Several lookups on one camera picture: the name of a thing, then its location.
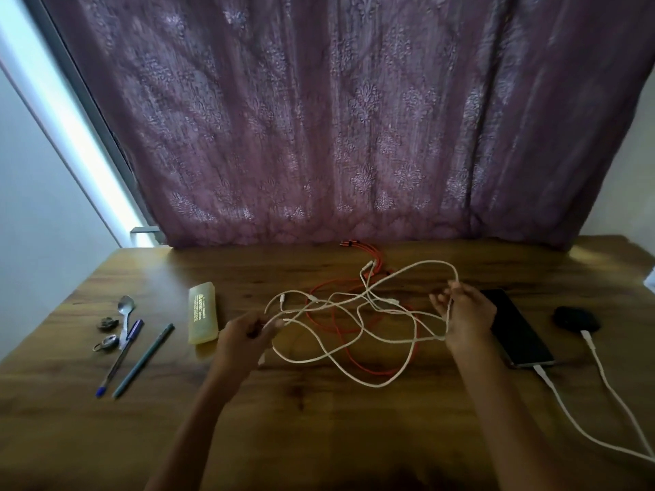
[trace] wood grain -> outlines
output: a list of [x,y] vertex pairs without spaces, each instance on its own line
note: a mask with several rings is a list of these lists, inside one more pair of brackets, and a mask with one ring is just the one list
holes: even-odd
[[[604,441],[638,449],[583,340],[550,322],[559,305],[590,309],[603,324],[595,340],[610,382],[655,442],[655,296],[642,286],[655,261],[645,252],[615,237],[580,238],[566,254],[499,241],[408,242],[383,251],[393,269],[438,258],[453,263],[462,280],[505,288],[561,361],[551,376],[581,425]],[[368,260],[337,245],[119,250],[0,364],[0,489],[141,489],[211,355],[211,345],[198,351],[187,345],[188,288],[213,281],[226,320],[263,309],[286,289],[356,277]],[[426,294],[450,277],[446,267],[425,266],[385,289],[429,310]],[[123,398],[96,400],[115,354],[91,352],[102,338],[95,324],[117,316],[124,294],[137,303],[132,321],[143,318],[145,326],[110,390],[168,322],[177,330]],[[411,334],[401,319],[385,318],[379,331]],[[331,334],[322,337],[338,344]],[[276,344],[294,358],[319,352],[300,327],[284,330]],[[407,347],[362,341],[352,351],[370,367],[390,368]],[[655,466],[587,442],[536,375],[513,371],[512,377],[586,487],[655,487]],[[442,343],[422,345],[414,364],[383,389],[359,386],[329,362],[294,367],[267,354],[219,420],[203,489],[316,488],[496,488],[471,403]]]

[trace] spoon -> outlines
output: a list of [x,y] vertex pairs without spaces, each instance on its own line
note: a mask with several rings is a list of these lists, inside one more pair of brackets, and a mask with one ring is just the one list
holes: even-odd
[[135,308],[136,308],[136,304],[134,303],[134,300],[131,299],[131,297],[126,295],[120,299],[119,313],[123,316],[123,328],[120,331],[120,338],[119,338],[120,349],[125,348],[125,344],[127,343],[127,333],[128,333],[127,329],[128,329],[130,313]]

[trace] patterned curtain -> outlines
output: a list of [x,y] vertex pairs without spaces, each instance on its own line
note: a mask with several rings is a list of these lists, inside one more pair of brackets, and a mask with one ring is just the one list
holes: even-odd
[[173,246],[567,247],[655,0],[44,0]]

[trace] smartphone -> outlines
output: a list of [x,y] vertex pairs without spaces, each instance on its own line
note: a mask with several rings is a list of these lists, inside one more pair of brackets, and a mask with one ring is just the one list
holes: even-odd
[[525,368],[555,363],[548,347],[503,289],[484,289],[482,294],[498,309],[491,332],[496,336],[512,367]]

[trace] blue pen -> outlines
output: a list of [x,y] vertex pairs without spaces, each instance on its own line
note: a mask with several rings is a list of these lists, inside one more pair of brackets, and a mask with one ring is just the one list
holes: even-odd
[[119,370],[120,364],[125,358],[125,355],[127,354],[128,350],[130,349],[130,345],[136,339],[136,336],[138,336],[139,331],[141,330],[142,327],[143,327],[143,321],[141,319],[136,321],[132,326],[132,329],[130,330],[130,334],[128,334],[126,339],[125,348],[123,348],[123,350],[120,352],[119,357],[116,358],[116,362],[114,362],[114,365],[111,366],[111,369],[109,370],[109,372],[103,379],[102,383],[100,384],[100,387],[96,391],[96,398],[102,398],[103,394],[105,394],[105,391],[107,391],[107,385],[113,379],[114,375],[116,375],[116,371]]
[[175,326],[173,324],[168,324],[164,330],[159,334],[157,339],[155,339],[155,342],[150,345],[150,348],[148,348],[148,351],[146,351],[141,358],[139,358],[139,361],[136,363],[136,365],[132,368],[129,374],[127,374],[127,377],[123,379],[123,381],[120,383],[119,387],[116,388],[116,391],[114,391],[114,394],[111,395],[112,398],[117,399],[120,395],[123,394],[123,392],[127,389],[127,387],[130,385],[130,382],[137,376],[139,372],[141,372],[141,369],[143,369],[143,366],[150,360],[150,357],[155,354],[157,351],[157,348],[159,348],[164,341],[166,341],[166,338],[168,338],[168,335],[175,329]]

